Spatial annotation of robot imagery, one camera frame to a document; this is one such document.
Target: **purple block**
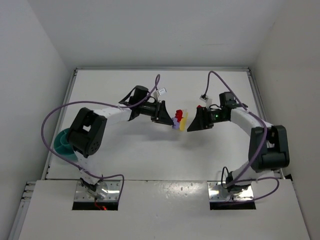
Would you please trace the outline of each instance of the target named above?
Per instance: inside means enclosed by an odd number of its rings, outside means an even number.
[[[180,128],[180,122],[178,122],[178,119],[176,117],[173,117],[172,120],[173,120],[172,128],[173,129],[179,129]]]

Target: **yellow block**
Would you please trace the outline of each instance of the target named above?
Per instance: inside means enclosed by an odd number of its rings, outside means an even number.
[[[183,118],[180,121],[180,127],[179,130],[180,131],[184,131],[186,128],[186,123],[187,123],[187,118],[188,118],[188,112],[185,113],[185,116],[183,116]]]

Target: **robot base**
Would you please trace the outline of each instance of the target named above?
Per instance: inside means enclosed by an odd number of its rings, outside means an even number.
[[[105,210],[108,211],[117,211],[121,181],[103,181],[103,185],[104,197],[95,199],[95,196],[81,184],[81,181],[78,181],[72,210],[104,210],[104,208],[106,208]]]
[[[210,210],[255,210],[254,193],[251,185],[241,192],[228,192],[220,181],[208,181]]]

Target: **rectangular slot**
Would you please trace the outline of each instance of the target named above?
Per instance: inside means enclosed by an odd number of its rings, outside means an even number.
[[[106,208],[107,211],[118,211],[117,202],[97,202],[95,205],[92,201],[75,201],[72,206],[72,210],[78,211],[103,211]]]
[[[256,210],[254,201],[245,203],[210,202],[210,210]]]

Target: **black bracket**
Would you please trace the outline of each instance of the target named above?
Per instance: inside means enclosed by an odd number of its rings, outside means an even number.
[[[249,160],[255,154],[264,134],[262,127],[251,129]],[[272,126],[267,130],[266,140],[273,144],[273,147],[267,146],[265,142],[261,151],[251,165],[252,169],[258,173],[264,170],[278,170],[285,168],[290,163],[289,147],[286,128],[282,125]]]
[[[67,141],[85,158],[96,153],[101,145],[107,119],[83,107],[79,110],[67,134]]]

